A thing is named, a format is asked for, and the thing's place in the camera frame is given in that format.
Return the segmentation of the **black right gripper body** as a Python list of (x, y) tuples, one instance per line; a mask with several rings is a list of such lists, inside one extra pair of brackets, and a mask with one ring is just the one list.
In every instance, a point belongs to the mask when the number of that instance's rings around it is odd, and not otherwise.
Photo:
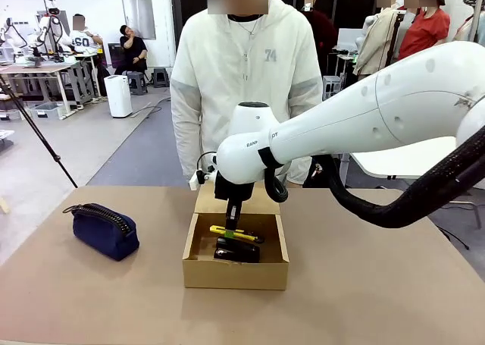
[(253, 183), (235, 184), (217, 173), (214, 183), (214, 197), (225, 201), (244, 202), (251, 198)]

